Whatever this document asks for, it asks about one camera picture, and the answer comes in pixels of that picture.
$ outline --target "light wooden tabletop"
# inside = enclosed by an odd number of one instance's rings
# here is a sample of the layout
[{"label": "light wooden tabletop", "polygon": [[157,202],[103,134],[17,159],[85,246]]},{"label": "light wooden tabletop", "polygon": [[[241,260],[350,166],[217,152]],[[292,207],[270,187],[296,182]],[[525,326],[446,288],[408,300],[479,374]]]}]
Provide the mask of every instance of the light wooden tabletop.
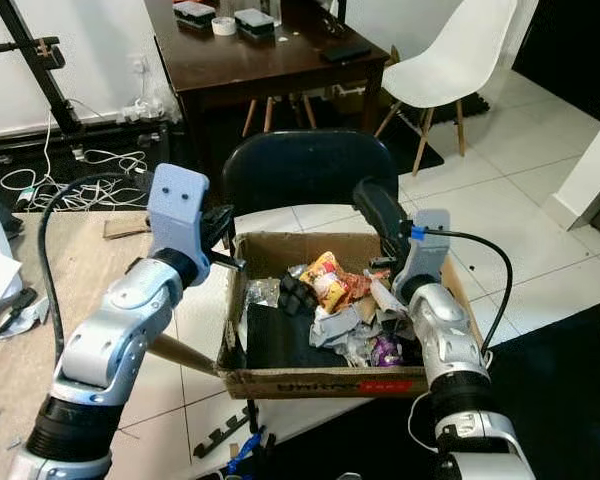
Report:
[{"label": "light wooden tabletop", "polygon": [[[116,240],[102,238],[105,219],[144,218],[146,212],[76,212],[52,215],[47,249],[58,292],[65,338],[100,303],[107,286],[137,257],[146,255],[150,234]],[[11,242],[25,285],[45,295],[37,256],[40,214],[23,214],[23,234]],[[54,342],[51,322],[0,341],[0,478],[5,478],[18,436],[26,440],[51,383]]]}]

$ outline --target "crumpled plastic wrapper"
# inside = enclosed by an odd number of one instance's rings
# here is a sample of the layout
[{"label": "crumpled plastic wrapper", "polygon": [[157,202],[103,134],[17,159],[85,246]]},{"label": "crumpled plastic wrapper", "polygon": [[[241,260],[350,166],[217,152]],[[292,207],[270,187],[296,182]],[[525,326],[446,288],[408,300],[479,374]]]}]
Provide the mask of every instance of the crumpled plastic wrapper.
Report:
[{"label": "crumpled plastic wrapper", "polygon": [[249,304],[257,303],[269,307],[278,306],[278,297],[280,296],[280,280],[277,278],[264,278],[258,280],[249,280],[244,299],[244,307],[240,324],[238,325],[238,338],[244,351],[247,351],[247,310]]},{"label": "crumpled plastic wrapper", "polygon": [[345,272],[332,252],[325,252],[300,276],[310,285],[322,308],[328,313],[339,312],[356,300],[369,294],[372,278],[386,278],[389,271],[378,272],[367,278]]},{"label": "crumpled plastic wrapper", "polygon": [[373,326],[359,323],[347,334],[346,342],[335,346],[334,352],[346,358],[351,367],[368,367],[371,364],[373,340],[381,332],[379,322],[375,322]]},{"label": "crumpled plastic wrapper", "polygon": [[294,265],[293,267],[287,268],[287,272],[293,278],[300,278],[300,276],[309,268],[309,265],[303,263],[302,265]]}]

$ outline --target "black cable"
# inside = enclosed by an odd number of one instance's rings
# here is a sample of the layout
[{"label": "black cable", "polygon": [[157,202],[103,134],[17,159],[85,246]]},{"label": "black cable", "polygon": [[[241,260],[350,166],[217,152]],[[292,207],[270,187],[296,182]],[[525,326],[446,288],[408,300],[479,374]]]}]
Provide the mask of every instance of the black cable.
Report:
[{"label": "black cable", "polygon": [[47,257],[46,236],[49,217],[51,216],[51,213],[56,205],[58,205],[58,203],[60,203],[60,201],[67,194],[71,193],[76,187],[93,183],[98,180],[109,180],[116,178],[131,180],[131,177],[124,173],[98,173],[95,175],[82,177],[74,182],[71,182],[51,199],[47,207],[44,209],[42,219],[40,220],[40,228],[38,229],[38,258],[42,267],[42,279],[44,280],[44,287],[47,290],[47,297],[49,298],[49,312],[51,314],[51,322],[53,325],[53,335],[55,338],[56,347],[56,365],[58,364],[60,356],[62,355],[62,351],[64,350],[64,331],[62,329],[62,319],[60,317],[58,296],[56,295],[56,289],[53,284],[53,277],[51,275],[51,267],[49,266],[49,258]]},{"label": "black cable", "polygon": [[500,302],[500,308],[498,309],[498,313],[496,313],[496,318],[493,320],[493,324],[491,328],[487,332],[487,336],[484,338],[484,342],[482,343],[482,348],[480,352],[484,355],[489,348],[489,342],[493,338],[493,334],[496,332],[496,328],[500,324],[500,320],[502,319],[502,315],[504,314],[505,308],[507,308],[507,303],[509,302],[509,297],[511,296],[511,289],[513,288],[513,267],[511,266],[511,260],[507,254],[495,243],[490,242],[489,240],[478,237],[477,235],[472,235],[470,233],[463,232],[452,232],[449,230],[436,230],[431,228],[425,228],[425,233],[428,235],[440,235],[443,237],[458,237],[458,238],[466,238],[468,240],[473,240],[474,242],[481,243],[482,245],[486,245],[490,249],[494,250],[500,258],[504,261],[504,265],[507,269],[507,284],[504,287],[504,296],[502,297],[502,302]]}]

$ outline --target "dark wooden table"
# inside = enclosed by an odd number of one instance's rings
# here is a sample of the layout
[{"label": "dark wooden table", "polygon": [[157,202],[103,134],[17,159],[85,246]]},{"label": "dark wooden table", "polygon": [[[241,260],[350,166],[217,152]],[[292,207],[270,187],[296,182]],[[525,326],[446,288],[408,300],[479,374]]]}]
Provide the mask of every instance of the dark wooden table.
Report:
[{"label": "dark wooden table", "polygon": [[[225,1],[211,4],[222,10]],[[240,32],[215,37],[211,31],[179,28],[170,0],[145,3],[201,167],[216,189],[221,166],[213,165],[203,115],[210,107],[366,79],[361,127],[367,131],[376,127],[378,94],[388,55],[348,27],[341,38],[330,35],[322,21],[327,12],[313,0],[282,0],[282,25],[268,41],[254,41]],[[327,48],[353,43],[368,44],[371,53],[341,63],[320,58]]]}]

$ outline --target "black office chair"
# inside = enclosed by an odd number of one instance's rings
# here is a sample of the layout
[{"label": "black office chair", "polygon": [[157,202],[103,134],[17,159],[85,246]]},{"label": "black office chair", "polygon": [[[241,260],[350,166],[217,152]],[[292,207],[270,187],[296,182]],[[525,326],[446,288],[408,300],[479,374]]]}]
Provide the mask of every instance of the black office chair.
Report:
[{"label": "black office chair", "polygon": [[372,135],[349,130],[298,130],[256,135],[240,145],[223,170],[225,202],[236,216],[313,203],[353,205],[365,177],[398,198],[398,172]]}]

